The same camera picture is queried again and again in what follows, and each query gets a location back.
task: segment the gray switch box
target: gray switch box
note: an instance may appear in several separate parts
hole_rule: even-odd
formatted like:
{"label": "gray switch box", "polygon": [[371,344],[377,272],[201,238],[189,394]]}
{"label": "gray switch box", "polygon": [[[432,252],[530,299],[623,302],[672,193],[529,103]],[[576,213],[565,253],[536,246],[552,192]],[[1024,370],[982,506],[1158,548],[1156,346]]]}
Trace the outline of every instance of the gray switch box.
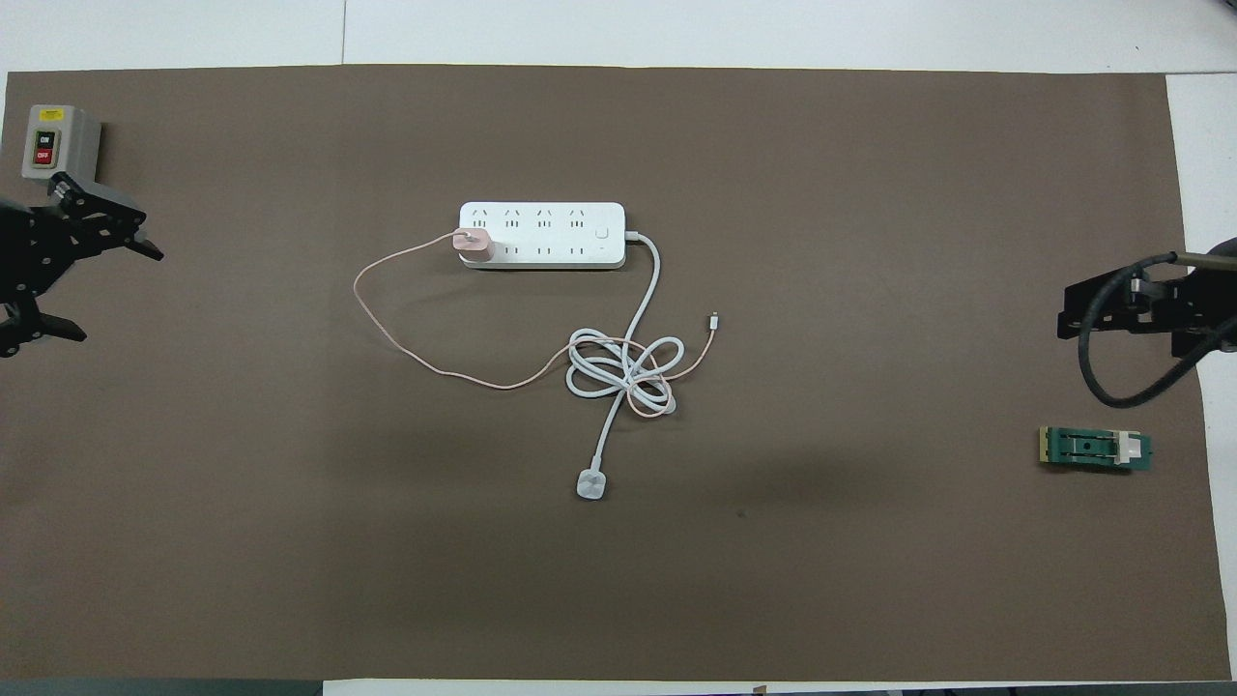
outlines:
{"label": "gray switch box", "polygon": [[56,172],[68,172],[78,180],[94,180],[100,130],[99,121],[77,106],[35,104],[26,126],[21,176],[47,180]]}

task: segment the pink phone charger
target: pink phone charger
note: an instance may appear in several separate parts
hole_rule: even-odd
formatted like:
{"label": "pink phone charger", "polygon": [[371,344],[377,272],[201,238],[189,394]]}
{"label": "pink phone charger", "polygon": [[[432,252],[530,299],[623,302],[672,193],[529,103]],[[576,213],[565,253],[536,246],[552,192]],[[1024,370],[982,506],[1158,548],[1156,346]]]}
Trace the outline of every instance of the pink phone charger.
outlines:
{"label": "pink phone charger", "polygon": [[455,232],[452,246],[455,246],[465,260],[481,262],[494,257],[494,240],[485,229],[461,226]]}

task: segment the black cable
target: black cable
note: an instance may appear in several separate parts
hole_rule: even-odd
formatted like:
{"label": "black cable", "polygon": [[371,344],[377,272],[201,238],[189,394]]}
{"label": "black cable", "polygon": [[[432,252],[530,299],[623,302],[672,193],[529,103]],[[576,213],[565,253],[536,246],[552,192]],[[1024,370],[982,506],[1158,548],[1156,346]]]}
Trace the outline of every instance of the black cable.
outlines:
{"label": "black cable", "polygon": [[1186,373],[1194,368],[1194,366],[1199,365],[1199,361],[1201,361],[1207,354],[1215,351],[1223,339],[1228,336],[1228,334],[1237,330],[1237,314],[1235,314],[1221,321],[1210,335],[1199,341],[1199,344],[1194,346],[1192,351],[1183,356],[1175,366],[1169,368],[1166,373],[1153,382],[1150,387],[1132,397],[1113,397],[1100,387],[1100,381],[1096,380],[1095,371],[1091,370],[1091,330],[1095,328],[1095,321],[1100,318],[1100,308],[1108,300],[1108,297],[1111,297],[1118,287],[1123,283],[1128,283],[1143,268],[1157,263],[1170,263],[1175,260],[1176,253],[1169,251],[1168,253],[1159,253],[1158,256],[1148,256],[1142,261],[1122,268],[1121,271],[1113,273],[1113,276],[1103,283],[1103,287],[1096,292],[1091,303],[1087,304],[1086,313],[1082,314],[1082,321],[1079,324],[1079,368],[1082,371],[1082,381],[1086,382],[1087,389],[1091,391],[1091,394],[1095,394],[1095,398],[1098,399],[1101,404],[1112,407],[1113,409],[1132,409],[1134,407],[1142,407],[1166,392],[1169,387],[1176,384],[1176,382],[1185,377]]}

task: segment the table surface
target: table surface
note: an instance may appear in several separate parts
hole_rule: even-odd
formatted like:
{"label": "table surface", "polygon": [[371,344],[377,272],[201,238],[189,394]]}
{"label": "table surface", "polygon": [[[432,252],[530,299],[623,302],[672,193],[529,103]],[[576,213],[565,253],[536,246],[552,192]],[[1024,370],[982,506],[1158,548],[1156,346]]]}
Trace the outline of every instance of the table surface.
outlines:
{"label": "table surface", "polygon": [[[0,74],[30,69],[167,68],[370,62],[752,66],[1007,72],[1163,72],[1176,140],[1186,242],[1207,248],[1237,227],[1237,16],[1207,0],[1030,5],[1014,0],[821,2],[275,0],[203,4],[99,1],[57,16],[5,0]],[[1200,366],[1226,603],[1237,600],[1237,365]],[[907,617],[908,623],[913,617]],[[1237,630],[1230,619],[1230,653]],[[654,694],[745,690],[753,684],[490,684],[507,692]],[[825,684],[773,685],[826,689]],[[847,684],[855,689],[857,685]],[[371,694],[475,692],[475,684],[343,682]]]}

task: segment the white power strip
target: white power strip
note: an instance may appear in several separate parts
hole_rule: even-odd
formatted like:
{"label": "white power strip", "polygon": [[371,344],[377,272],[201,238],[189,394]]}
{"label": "white power strip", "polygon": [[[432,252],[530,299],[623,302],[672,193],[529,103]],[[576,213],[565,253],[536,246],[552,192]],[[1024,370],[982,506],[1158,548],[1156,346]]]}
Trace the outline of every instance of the white power strip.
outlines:
{"label": "white power strip", "polygon": [[489,261],[460,256],[470,268],[617,268],[627,257],[627,216],[618,203],[475,200],[460,206],[460,227],[494,240]]}

